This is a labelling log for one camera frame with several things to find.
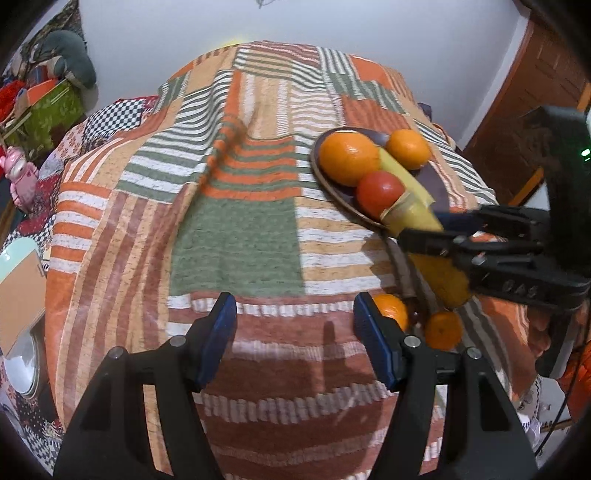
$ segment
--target blue gripper pad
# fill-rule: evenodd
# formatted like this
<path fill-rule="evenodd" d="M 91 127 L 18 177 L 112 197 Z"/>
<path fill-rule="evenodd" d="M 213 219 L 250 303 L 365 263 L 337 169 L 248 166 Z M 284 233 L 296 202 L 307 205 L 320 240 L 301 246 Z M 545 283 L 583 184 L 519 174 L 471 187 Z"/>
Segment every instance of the blue gripper pad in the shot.
<path fill-rule="evenodd" d="M 360 293 L 355 297 L 353 302 L 353 331 L 365 346 L 376 378 L 390 390 L 397 383 L 392 363 L 392 350 L 390 350 L 368 308 L 365 300 L 367 297 L 369 297 L 369 301 L 372 301 L 369 294 Z"/>
<path fill-rule="evenodd" d="M 228 295 L 225 300 L 218 299 L 217 301 L 223 301 L 223 305 L 219 309 L 207 341 L 203 345 L 202 363 L 197 374 L 197 382 L 202 388 L 216 376 L 226 346 L 236 332 L 236 298 L 233 295 Z M 218 310 L 217 307 L 219 306 L 216 302 L 212 313 Z"/>

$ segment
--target wooden plate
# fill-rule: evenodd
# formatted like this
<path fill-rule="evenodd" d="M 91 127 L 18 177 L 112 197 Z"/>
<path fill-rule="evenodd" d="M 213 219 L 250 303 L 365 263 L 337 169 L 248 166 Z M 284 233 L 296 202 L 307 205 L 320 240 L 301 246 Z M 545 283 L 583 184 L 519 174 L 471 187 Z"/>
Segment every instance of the wooden plate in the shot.
<path fill-rule="evenodd" d="M 312 146 L 310 153 L 310 162 L 312 164 L 312 170 L 316 179 L 322 188 L 331 196 L 337 204 L 341 205 L 347 212 L 351 213 L 354 217 L 361 220 L 366 225 L 374 229 L 385 229 L 385 226 L 379 222 L 376 222 L 364 215 L 355 200 L 355 189 L 352 187 L 345 187 L 335 181 L 328 178 L 318 163 L 319 150 L 322 142 L 333 132 L 339 131 L 355 131 L 359 132 L 368 137 L 372 142 L 380 147 L 384 147 L 388 141 L 389 135 L 382 132 L 376 132 L 367 128 L 354 128 L 354 127 L 340 127 L 333 128 L 324 132 L 321 136 L 316 139 Z M 420 170 L 411 172 L 414 177 L 427 189 L 431 196 L 435 199 L 435 202 L 431 206 L 434 212 L 448 212 L 449 211 L 449 199 L 447 197 L 447 190 L 441 177 L 437 174 L 430 163 L 427 163 Z"/>

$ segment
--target pillow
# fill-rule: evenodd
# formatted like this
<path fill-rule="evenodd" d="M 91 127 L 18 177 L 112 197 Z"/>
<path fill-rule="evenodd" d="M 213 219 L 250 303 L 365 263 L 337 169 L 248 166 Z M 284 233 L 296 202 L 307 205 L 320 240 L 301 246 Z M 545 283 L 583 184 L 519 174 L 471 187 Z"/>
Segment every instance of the pillow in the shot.
<path fill-rule="evenodd" d="M 65 77 L 78 88 L 90 89 L 96 83 L 95 68 L 86 45 L 69 30 L 54 30 L 35 46 L 33 59 L 47 66 L 50 78 Z"/>

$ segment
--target screw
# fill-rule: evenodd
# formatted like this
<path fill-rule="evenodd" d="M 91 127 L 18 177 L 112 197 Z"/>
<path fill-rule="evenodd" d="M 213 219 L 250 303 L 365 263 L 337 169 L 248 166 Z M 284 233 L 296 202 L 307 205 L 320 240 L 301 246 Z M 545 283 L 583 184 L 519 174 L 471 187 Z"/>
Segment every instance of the screw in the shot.
<path fill-rule="evenodd" d="M 111 350 L 109 350 L 109 355 L 111 358 L 118 359 L 121 355 L 125 353 L 125 348 L 122 346 L 114 346 Z"/>
<path fill-rule="evenodd" d="M 484 258 L 484 255 L 477 255 L 476 257 L 472 258 L 472 265 L 482 265 L 485 260 L 486 258 Z"/>
<path fill-rule="evenodd" d="M 187 343 L 184 335 L 175 335 L 168 341 L 172 346 L 183 346 Z"/>
<path fill-rule="evenodd" d="M 415 337 L 414 335 L 408 335 L 404 339 L 404 344 L 410 348 L 416 348 L 421 344 L 421 339 L 419 337 Z"/>
<path fill-rule="evenodd" d="M 468 354 L 468 356 L 474 360 L 478 360 L 479 358 L 482 358 L 482 352 L 476 348 L 475 346 L 471 346 L 466 353 Z"/>

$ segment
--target bed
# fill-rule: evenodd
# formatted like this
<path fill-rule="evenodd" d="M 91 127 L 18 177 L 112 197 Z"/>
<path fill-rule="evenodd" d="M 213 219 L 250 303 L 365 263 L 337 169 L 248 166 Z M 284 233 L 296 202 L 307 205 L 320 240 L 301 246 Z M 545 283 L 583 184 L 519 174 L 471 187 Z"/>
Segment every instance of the bed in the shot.
<path fill-rule="evenodd" d="M 46 350 L 59 419 L 41 418 L 4 377 L 0 386 L 0 403 L 48 471 L 111 347 L 154 348 L 230 291 L 236 338 L 194 396 L 226 477 L 366 477 L 396 395 L 376 382 L 353 334 L 352 300 L 369 290 L 415 297 L 430 312 L 440 305 L 395 242 L 341 212 L 316 183 L 310 148 L 344 125 L 420 132 L 450 210 L 496 202 L 400 73 L 315 46 L 211 51 L 157 97 L 115 103 L 66 135 L 44 165 L 42 185 L 53 184 L 39 240 L 51 245 Z M 527 428 L 537 397 L 523 307 L 474 297 L 457 312 L 459 348 L 487 355 Z M 423 472 L 437 465 L 443 398 Z M 154 461 L 169 471 L 154 392 L 145 399 Z"/>

